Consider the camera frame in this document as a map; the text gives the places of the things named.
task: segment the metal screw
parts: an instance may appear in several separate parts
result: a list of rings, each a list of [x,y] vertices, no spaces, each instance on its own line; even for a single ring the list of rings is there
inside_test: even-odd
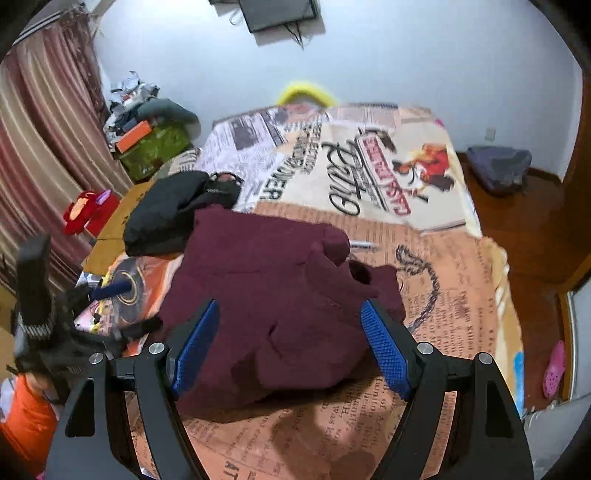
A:
[[[99,363],[101,363],[101,362],[103,361],[103,358],[104,358],[104,357],[105,357],[105,356],[104,356],[102,353],[100,353],[100,352],[96,352],[96,353],[93,353],[93,354],[90,356],[90,358],[89,358],[89,362],[90,362],[91,364],[93,364],[93,365],[96,365],[96,364],[99,364]]]
[[[417,345],[417,350],[423,355],[431,355],[433,353],[433,345],[428,342],[421,342]]]
[[[160,342],[153,343],[152,345],[150,345],[150,348],[148,348],[148,352],[150,352],[152,355],[158,355],[163,350],[164,350],[164,344],[160,343]]]
[[[485,365],[490,365],[492,363],[492,357],[486,352],[479,353],[478,360],[480,360]]]

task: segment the pink crocs shoe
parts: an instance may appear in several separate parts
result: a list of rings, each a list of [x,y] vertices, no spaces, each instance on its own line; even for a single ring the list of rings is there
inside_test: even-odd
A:
[[[566,370],[566,354],[564,353],[564,342],[559,340],[552,349],[548,368],[544,374],[544,383],[542,390],[546,398],[552,398],[556,395],[560,380]]]

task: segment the red toy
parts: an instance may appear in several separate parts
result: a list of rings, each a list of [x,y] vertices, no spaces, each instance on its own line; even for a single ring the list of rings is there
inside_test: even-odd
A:
[[[77,235],[86,229],[92,235],[98,236],[118,206],[119,199],[110,190],[105,190],[100,195],[95,192],[82,192],[64,213],[64,233]]]

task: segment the black bag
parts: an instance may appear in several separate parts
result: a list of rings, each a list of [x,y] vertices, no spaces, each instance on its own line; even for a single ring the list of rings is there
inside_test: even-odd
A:
[[[123,240],[130,257],[183,252],[193,231],[193,212],[217,203],[230,209],[242,179],[225,180],[204,171],[183,171],[158,180],[131,212]]]
[[[507,195],[521,190],[531,165],[529,150],[510,147],[470,147],[466,156],[474,175],[493,195]]]

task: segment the striped curtain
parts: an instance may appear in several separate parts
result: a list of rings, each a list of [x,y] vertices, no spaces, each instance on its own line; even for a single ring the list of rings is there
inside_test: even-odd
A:
[[[89,21],[69,11],[0,64],[0,254],[14,270],[19,245],[49,233],[50,281],[59,290],[73,285],[90,251],[86,239],[63,233],[63,212],[82,190],[122,196],[132,185],[103,136]]]

